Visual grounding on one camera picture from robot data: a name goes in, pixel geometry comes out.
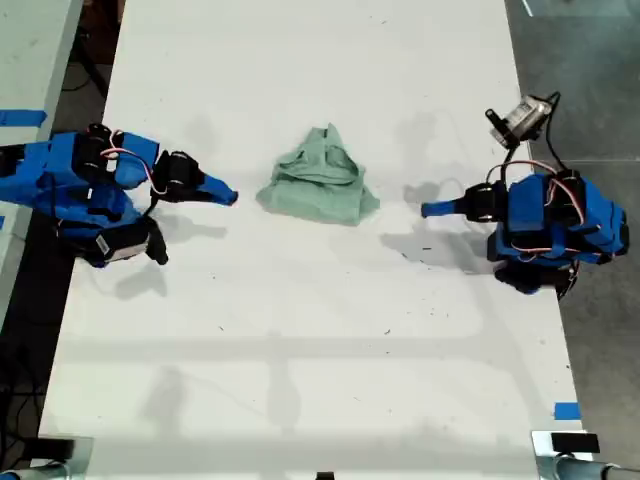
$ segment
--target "white table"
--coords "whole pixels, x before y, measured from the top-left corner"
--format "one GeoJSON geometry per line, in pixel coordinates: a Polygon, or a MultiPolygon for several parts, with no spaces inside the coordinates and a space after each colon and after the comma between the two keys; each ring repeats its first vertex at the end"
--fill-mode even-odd
{"type": "MultiPolygon", "coordinates": [[[[44,110],[38,128],[0,128],[0,145],[49,138],[82,0],[0,2],[0,109],[44,110]]],[[[0,202],[0,329],[18,273],[31,209],[0,202]]]]}
{"type": "Polygon", "coordinates": [[[127,2],[105,122],[240,200],[162,205],[165,267],[76,263],[41,434],[95,438],[90,478],[537,478],[530,431],[580,428],[552,415],[576,398],[555,295],[498,283],[488,229],[411,204],[502,161],[484,111],[519,100],[503,2],[188,6],[127,2]],[[381,210],[263,212],[274,159],[329,121],[381,210]]]}

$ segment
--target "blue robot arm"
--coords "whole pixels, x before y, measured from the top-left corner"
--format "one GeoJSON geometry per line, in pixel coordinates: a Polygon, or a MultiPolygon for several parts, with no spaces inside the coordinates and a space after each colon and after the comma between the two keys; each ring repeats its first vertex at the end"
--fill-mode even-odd
{"type": "Polygon", "coordinates": [[[96,267],[142,252],[164,264],[166,245],[150,217],[158,201],[230,206],[238,194],[183,152],[158,157],[158,150],[153,140],[99,124],[49,142],[0,147],[0,200],[52,217],[63,243],[96,267]],[[125,191],[146,180],[152,203],[140,213],[125,191]]]}
{"type": "Polygon", "coordinates": [[[554,97],[553,105],[525,97],[504,120],[487,111],[492,134],[509,149],[501,179],[491,184],[487,178],[455,200],[424,203],[422,216],[464,214],[472,222],[496,223],[487,246],[490,261],[504,261],[496,278],[527,294],[553,285],[561,297],[575,283],[581,261],[604,264],[627,253],[629,227],[620,206],[560,161],[559,171],[528,162],[551,173],[530,175],[507,188],[505,170],[515,149],[520,141],[537,138],[557,106],[559,94],[554,97]]]}

